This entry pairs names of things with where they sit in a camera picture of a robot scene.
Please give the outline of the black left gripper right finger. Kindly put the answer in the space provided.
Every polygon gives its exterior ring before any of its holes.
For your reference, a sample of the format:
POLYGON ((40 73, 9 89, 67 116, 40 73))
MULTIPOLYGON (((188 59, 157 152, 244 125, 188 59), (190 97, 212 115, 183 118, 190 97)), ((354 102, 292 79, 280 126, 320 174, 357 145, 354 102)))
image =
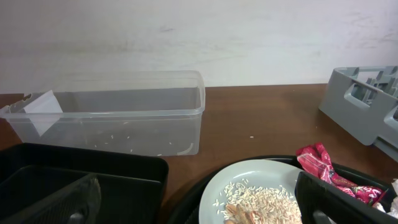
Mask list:
POLYGON ((397 224, 397 219, 307 172, 300 172, 295 197, 303 224, 397 224))

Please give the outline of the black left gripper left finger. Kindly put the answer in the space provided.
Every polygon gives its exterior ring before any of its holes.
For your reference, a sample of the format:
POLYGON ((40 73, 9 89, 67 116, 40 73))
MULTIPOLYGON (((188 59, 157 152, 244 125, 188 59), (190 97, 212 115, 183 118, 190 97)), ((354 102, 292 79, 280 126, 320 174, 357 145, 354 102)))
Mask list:
POLYGON ((88 174, 33 205, 1 220, 1 223, 93 224, 101 206, 97 176, 88 174))

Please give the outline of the pile of white rice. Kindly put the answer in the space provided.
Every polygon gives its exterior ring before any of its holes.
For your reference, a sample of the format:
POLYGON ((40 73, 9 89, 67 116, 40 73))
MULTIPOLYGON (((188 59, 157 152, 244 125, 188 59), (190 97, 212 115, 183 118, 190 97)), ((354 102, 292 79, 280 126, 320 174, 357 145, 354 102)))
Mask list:
POLYGON ((245 211, 257 211, 262 215, 263 224, 301 224, 301 213, 293 194, 283 186, 267 188, 251 185, 247 179, 240 182, 230 182, 226 185, 213 206, 216 213, 223 217, 225 222, 228 215, 225 207, 237 205, 245 211))

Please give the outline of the red snack wrapper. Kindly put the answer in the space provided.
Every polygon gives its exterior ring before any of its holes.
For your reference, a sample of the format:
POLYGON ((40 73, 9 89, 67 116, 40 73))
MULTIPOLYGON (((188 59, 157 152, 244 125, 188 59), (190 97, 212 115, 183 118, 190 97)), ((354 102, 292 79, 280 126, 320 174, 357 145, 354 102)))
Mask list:
POLYGON ((380 201, 385 195, 384 191, 377 187, 358 185, 338 175, 322 143, 300 148, 296 151, 296 156, 306 172, 370 206, 380 201))

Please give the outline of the grey plate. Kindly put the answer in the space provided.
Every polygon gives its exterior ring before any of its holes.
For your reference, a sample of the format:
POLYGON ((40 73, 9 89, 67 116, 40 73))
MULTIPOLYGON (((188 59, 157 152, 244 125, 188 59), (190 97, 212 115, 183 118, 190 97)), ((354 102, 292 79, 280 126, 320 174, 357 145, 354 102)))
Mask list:
POLYGON ((223 217, 216 213, 213 203, 230 182, 247 179, 256 187, 278 188, 281 185, 295 196, 295 185, 300 172, 299 168, 292 165, 267 159, 242 161, 225 167, 205 187, 200 200, 198 221, 200 224, 224 223, 223 217))

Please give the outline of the peanut shells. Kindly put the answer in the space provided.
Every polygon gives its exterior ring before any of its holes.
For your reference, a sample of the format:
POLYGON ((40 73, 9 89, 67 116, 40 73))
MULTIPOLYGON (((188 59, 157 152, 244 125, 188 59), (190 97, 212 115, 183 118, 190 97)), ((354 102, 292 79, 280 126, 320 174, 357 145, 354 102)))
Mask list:
POLYGON ((262 215, 257 211, 245 211, 242 206, 230 205, 225 207, 226 214, 228 217, 225 220, 225 224, 263 224, 264 220, 262 215))

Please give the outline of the white tissue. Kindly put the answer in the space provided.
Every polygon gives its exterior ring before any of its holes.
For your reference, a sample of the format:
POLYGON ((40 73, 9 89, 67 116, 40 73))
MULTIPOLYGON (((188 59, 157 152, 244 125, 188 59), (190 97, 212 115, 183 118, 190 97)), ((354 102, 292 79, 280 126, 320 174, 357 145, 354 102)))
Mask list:
POLYGON ((391 186, 382 194, 373 208, 397 218, 397 179, 393 180, 391 186))

